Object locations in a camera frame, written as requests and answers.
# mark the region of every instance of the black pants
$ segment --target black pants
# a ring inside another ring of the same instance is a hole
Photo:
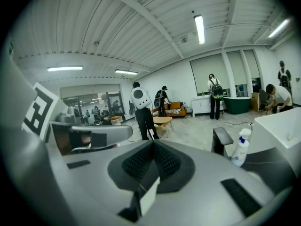
[[[164,100],[161,100],[160,106],[158,108],[159,116],[166,116],[165,108],[164,108]]]
[[[210,97],[210,107],[211,107],[210,118],[211,119],[214,118],[215,104],[216,104],[215,118],[218,120],[220,118],[220,105],[221,105],[221,101],[220,100],[215,100],[212,97]]]
[[[277,106],[274,106],[272,109],[273,114],[277,113],[277,107],[278,106],[283,106],[283,103],[279,103]],[[283,111],[288,111],[291,110],[293,108],[292,105],[287,105],[286,107],[284,107],[282,110],[280,110],[279,112],[283,112]]]
[[[147,131],[146,130],[150,130],[152,129],[154,132],[154,139],[159,139],[157,132],[156,132],[156,128],[154,125],[154,119],[152,117],[151,111],[148,108],[143,108],[141,110],[136,110],[135,112],[136,114],[136,120],[138,122],[138,126],[139,126],[139,130],[141,132],[141,137],[142,140],[149,140],[149,138],[147,137]]]

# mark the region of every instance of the cardboard box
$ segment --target cardboard box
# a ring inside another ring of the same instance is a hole
[[[259,93],[251,93],[251,110],[259,112],[260,104]]]

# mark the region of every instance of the white t-shirt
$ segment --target white t-shirt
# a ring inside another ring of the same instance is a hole
[[[212,80],[212,82],[213,82],[215,85],[216,85],[216,80],[217,80],[217,82],[218,82],[219,85],[221,84],[220,81],[219,81],[218,79],[212,78],[211,80]],[[208,91],[211,92],[211,89],[212,89],[213,84],[211,83],[210,80],[208,80],[207,85],[208,85]]]
[[[287,104],[288,106],[292,106],[292,96],[288,90],[282,86],[275,85],[275,94],[273,95],[273,99],[278,103],[284,103],[287,98],[290,98],[290,102]]]

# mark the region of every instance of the black t-shirt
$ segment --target black t-shirt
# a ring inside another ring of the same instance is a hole
[[[291,76],[291,73],[289,70],[286,70],[286,75],[288,77],[289,80],[291,80],[292,76]],[[280,77],[281,77],[281,74],[280,74],[280,71],[278,72],[278,79],[280,80]]]
[[[158,92],[156,93],[156,98],[160,97],[160,93],[161,93],[161,90],[158,90]],[[162,91],[162,100],[164,100],[165,98],[167,98],[167,94],[165,91]]]

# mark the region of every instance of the wooden table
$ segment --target wooden table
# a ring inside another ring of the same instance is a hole
[[[159,127],[156,127],[156,130],[158,130],[159,128],[161,129],[161,128],[165,127],[166,135],[167,135],[167,138],[168,138],[168,130],[167,130],[167,126],[166,125],[168,123],[170,123],[171,128],[174,130],[173,125],[171,124],[171,120],[173,118],[170,117],[170,116],[163,116],[163,117],[155,116],[155,117],[153,117],[153,119],[154,119],[154,124],[159,125]]]

